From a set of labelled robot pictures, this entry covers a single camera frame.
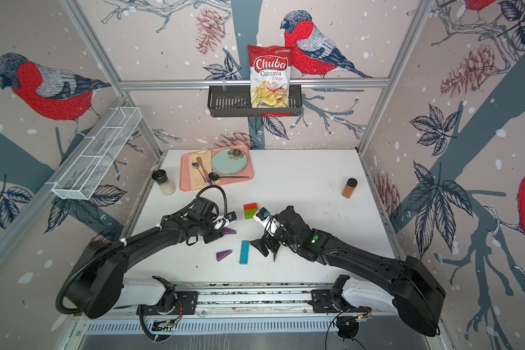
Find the purple triangle block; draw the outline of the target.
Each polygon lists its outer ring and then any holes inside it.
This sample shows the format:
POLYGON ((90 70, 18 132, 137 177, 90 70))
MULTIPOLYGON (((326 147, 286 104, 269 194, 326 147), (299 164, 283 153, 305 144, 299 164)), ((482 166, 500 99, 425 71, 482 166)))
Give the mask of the purple triangle block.
POLYGON ((217 262, 222 261, 223 259, 225 259, 229 255, 231 255, 232 253, 233 253, 232 249, 227 249, 227 250, 224 250, 224 251, 221 251, 221 252, 217 252, 216 253, 217 262))
POLYGON ((236 234, 236 231, 231 229, 231 228, 224 227, 222 233, 224 235, 234 235, 234 234, 236 234))

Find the green rectangular block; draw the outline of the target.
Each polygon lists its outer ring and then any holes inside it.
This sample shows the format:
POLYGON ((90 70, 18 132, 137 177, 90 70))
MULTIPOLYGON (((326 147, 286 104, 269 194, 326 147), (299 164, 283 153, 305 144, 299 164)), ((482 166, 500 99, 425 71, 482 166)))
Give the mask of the green rectangular block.
POLYGON ((258 212, 258 209, 249 209, 244 212, 244 217, 246 220, 253 219, 256 213, 258 212))

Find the red rectangular block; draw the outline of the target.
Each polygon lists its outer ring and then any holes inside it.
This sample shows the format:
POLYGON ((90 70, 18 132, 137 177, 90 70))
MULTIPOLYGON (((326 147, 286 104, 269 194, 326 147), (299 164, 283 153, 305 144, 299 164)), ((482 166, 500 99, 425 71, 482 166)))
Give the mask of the red rectangular block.
POLYGON ((258 205, 256 203, 244 205, 244 211, 249 211, 249 210, 254 210, 254 209, 258 209, 258 205))

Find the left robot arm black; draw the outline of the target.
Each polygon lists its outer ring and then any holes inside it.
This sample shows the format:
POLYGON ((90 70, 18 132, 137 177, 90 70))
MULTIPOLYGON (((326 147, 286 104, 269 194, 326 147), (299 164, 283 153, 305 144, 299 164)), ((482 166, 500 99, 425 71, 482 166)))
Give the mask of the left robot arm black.
POLYGON ((129 239, 90 243, 74 265, 55 299, 61 314, 83 313, 97 319, 111 309, 128 306, 153 308, 160 314, 173 311, 175 287, 163 277, 127 279, 126 272, 162 249, 191 239, 211 243, 237 219, 235 212, 219 213, 215 202, 195 198, 185 208, 162 217, 159 224, 129 239))

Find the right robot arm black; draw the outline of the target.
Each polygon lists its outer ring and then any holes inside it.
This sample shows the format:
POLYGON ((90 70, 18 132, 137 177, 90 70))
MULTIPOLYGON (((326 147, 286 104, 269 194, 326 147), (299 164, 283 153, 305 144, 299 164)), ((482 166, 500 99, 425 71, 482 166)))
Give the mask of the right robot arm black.
POLYGON ((439 335, 446 292, 419 259, 385 258, 351 246, 330 233, 309 227, 292 206, 278 214, 261 208, 254 218, 264 231, 251 245, 264 256, 276 254, 286 246, 307 261, 362 277, 392 296, 399 317, 410 328, 430 337, 439 335))

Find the teal long block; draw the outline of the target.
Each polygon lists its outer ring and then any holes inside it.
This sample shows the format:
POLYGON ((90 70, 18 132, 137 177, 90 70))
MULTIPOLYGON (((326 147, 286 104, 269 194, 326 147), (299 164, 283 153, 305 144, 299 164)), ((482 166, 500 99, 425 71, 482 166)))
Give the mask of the teal long block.
POLYGON ((250 247, 249 241, 243 241, 242 242, 242 244, 241 244, 241 251, 240 251, 240 260, 239 260, 239 263, 241 265, 247 265, 248 264, 249 247, 250 247))

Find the beige napkin on tray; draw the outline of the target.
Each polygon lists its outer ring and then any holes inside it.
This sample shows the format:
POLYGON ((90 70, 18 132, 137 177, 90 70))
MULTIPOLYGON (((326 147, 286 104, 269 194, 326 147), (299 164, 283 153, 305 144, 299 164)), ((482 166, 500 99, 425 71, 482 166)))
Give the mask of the beige napkin on tray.
POLYGON ((208 184, 206 184, 204 180, 202 180, 198 171, 194 169, 191 165, 191 163, 194 162, 197 157, 202 158, 204 167, 206 168, 208 173, 211 173, 211 158, 212 158, 211 151, 203 150, 203 151, 196 152, 196 153, 188 153, 185 157, 186 159, 185 164, 188 166, 190 188, 192 190, 197 190, 197 189, 204 188, 205 186, 208 186, 208 184))

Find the pink tray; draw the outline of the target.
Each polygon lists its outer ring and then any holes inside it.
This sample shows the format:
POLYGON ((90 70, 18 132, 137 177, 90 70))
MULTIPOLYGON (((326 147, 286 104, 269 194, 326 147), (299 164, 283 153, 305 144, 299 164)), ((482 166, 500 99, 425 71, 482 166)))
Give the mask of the pink tray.
MULTIPOLYGON (((219 185, 219 186, 224 186, 224 185, 231 185, 231 184, 235 184, 235 183, 239 183, 239 182, 247 182, 251 179, 254 178, 254 171, 253 171, 253 167, 252 167, 252 161, 251 161, 251 157, 250 157, 250 154, 249 154, 249 147, 246 146, 246 145, 241 145, 241 146, 233 146, 233 147, 221 147, 221 148, 217 148, 217 149, 213 149, 213 150, 209 150, 212 152, 212 156, 214 153, 218 153, 219 151, 221 150, 225 150, 225 149, 230 149, 230 148, 238 148, 240 150, 243 150, 247 157, 248 157, 248 164, 246 166, 246 168, 240 172, 239 174, 236 174, 236 176, 249 176, 249 179, 220 179, 216 182, 214 182, 216 185, 219 185)), ((179 178, 179 189, 184 191, 184 192, 190 192, 190 191, 193 191, 191 188, 190 188, 190 181, 189 181, 189 170, 188 170, 188 166, 185 164, 185 157, 188 153, 185 153, 182 157, 181 157, 181 160, 180 160, 180 178, 179 178)))

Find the black ladle spoon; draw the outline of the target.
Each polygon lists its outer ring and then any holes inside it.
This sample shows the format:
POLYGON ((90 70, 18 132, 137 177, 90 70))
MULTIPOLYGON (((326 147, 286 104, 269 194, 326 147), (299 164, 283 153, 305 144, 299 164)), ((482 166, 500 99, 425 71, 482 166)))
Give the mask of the black ladle spoon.
POLYGON ((211 172, 209 173, 209 178, 211 179, 211 181, 216 182, 220 179, 249 179, 249 176, 236 176, 236 175, 226 176, 226 175, 220 175, 216 172, 211 172))

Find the white spice jar black lid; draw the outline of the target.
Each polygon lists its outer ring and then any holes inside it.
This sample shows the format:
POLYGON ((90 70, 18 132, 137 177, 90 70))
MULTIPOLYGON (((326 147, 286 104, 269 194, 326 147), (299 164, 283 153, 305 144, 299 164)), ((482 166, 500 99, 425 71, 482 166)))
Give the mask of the white spice jar black lid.
POLYGON ((163 195, 173 195, 176 191, 174 183, 168 178, 165 170, 158 169, 152 173, 153 181, 159 186, 163 195))

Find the silver spoon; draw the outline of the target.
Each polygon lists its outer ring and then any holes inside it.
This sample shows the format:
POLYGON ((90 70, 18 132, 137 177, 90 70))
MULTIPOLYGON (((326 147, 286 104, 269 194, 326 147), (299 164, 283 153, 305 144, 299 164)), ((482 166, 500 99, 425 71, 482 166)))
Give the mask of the silver spoon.
POLYGON ((192 165, 192 167, 193 167, 194 169, 196 169, 196 170, 198 171, 198 173, 200 174, 202 180, 204 180, 204 182, 205 182, 206 184, 211 185, 210 180, 207 179, 206 176, 204 175, 204 172, 202 172, 201 167, 200 167, 200 164, 198 163, 198 161, 195 160, 194 162, 191 163, 191 165, 192 165))

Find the light green plate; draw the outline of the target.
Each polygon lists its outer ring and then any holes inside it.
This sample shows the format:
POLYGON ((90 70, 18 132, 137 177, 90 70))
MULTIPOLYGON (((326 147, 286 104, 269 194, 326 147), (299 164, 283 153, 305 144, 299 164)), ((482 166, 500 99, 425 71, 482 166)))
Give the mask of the light green plate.
POLYGON ((243 150, 230 148, 214 153, 211 158, 211 168, 219 175, 236 175, 248 164, 248 157, 243 150))

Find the brown spice jar black lid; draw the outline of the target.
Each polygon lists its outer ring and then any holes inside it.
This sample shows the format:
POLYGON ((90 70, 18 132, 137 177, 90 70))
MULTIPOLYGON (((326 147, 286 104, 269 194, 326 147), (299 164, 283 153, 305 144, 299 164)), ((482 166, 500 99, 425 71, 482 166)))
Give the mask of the brown spice jar black lid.
POLYGON ((341 195, 344 198, 351 198, 355 188, 357 187, 357 185, 358 185, 358 181, 355 178, 349 178, 346 181, 346 185, 345 185, 341 195))

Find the Chuba cassava chips bag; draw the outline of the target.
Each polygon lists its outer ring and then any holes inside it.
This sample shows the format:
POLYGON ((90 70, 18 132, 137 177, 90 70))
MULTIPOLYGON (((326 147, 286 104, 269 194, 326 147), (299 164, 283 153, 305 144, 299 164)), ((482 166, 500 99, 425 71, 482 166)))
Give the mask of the Chuba cassava chips bag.
POLYGON ((248 54, 251 108, 289 108, 293 48, 249 45, 248 54))

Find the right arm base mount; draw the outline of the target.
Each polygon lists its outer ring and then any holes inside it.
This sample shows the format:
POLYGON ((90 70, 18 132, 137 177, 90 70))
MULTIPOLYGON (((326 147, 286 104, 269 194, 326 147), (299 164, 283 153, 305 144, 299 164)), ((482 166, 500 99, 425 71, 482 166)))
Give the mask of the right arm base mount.
POLYGON ((329 290, 311 290, 311 300, 308 304, 315 314, 370 313, 371 308, 352 306, 341 297, 333 297, 329 290))

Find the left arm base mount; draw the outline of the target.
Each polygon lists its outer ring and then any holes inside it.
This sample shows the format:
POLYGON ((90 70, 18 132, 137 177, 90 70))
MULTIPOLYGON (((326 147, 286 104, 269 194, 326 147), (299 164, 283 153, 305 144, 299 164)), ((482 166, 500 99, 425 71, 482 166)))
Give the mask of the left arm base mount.
POLYGON ((142 316, 190 316, 195 313, 198 296, 196 291, 177 291, 172 296, 163 296, 154 306, 138 306, 137 311, 141 312, 142 316))

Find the black wall basket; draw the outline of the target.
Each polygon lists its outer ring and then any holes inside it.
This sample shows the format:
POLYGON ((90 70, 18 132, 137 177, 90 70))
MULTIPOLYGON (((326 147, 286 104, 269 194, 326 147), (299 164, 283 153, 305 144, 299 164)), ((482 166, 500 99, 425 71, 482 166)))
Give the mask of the black wall basket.
POLYGON ((252 108, 249 86, 211 86, 207 106, 213 118, 297 117, 303 108, 300 85, 290 86, 290 106, 252 108))

